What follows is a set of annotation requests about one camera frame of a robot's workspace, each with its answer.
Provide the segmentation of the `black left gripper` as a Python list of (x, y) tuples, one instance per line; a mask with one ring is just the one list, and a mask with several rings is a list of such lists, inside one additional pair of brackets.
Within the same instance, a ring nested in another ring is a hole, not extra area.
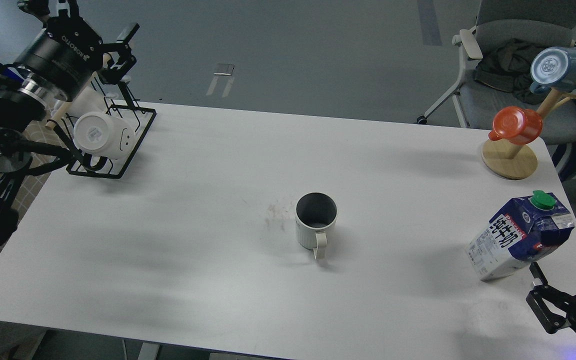
[[(102, 38), (80, 16), (77, 0), (58, 0), (58, 16), (51, 17), (49, 0), (17, 0), (23, 13), (40, 20), (45, 28), (13, 61), (14, 68), (27, 75), (34, 73), (58, 89), (57, 99), (73, 101), (98, 71), (105, 85), (117, 85), (137, 63), (130, 41), (140, 25), (129, 23), (114, 43)], [(103, 60), (116, 53), (118, 59)]]

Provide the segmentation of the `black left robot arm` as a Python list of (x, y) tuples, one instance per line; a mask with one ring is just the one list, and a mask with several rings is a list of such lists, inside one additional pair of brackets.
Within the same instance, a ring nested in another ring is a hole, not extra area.
[(73, 141), (66, 140), (64, 147), (36, 142), (24, 130), (48, 116), (51, 101), (73, 102), (94, 76), (105, 85), (121, 85), (137, 63), (130, 46), (137, 23), (105, 43), (80, 16), (75, 0), (60, 0), (55, 16), (47, 0), (19, 0), (17, 6), (43, 27), (13, 63), (0, 63), (0, 246), (18, 228), (19, 213), (12, 206), (26, 177), (75, 161), (94, 172), (108, 161), (103, 155), (91, 165), (92, 154), (75, 149)]

